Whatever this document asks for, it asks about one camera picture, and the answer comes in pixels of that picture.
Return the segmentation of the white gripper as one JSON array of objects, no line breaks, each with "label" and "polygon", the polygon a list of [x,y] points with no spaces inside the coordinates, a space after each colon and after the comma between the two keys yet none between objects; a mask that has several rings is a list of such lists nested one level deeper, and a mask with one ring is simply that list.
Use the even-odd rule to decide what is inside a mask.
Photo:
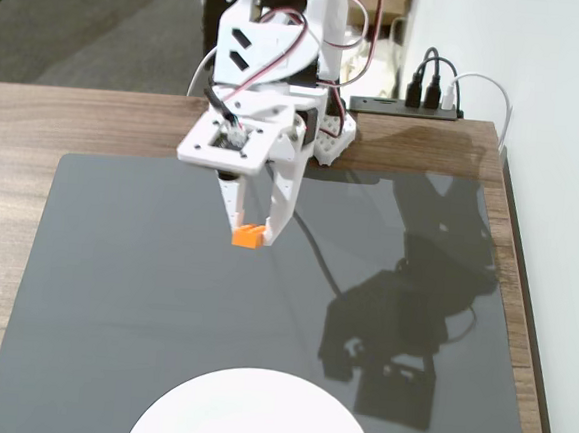
[{"label": "white gripper", "polygon": [[[321,57],[320,19],[227,10],[219,23],[209,108],[200,118],[202,159],[272,162],[273,187],[264,244],[270,246],[294,215],[306,163],[313,154],[327,93],[289,78]],[[219,172],[231,232],[243,226],[246,180]]]}]

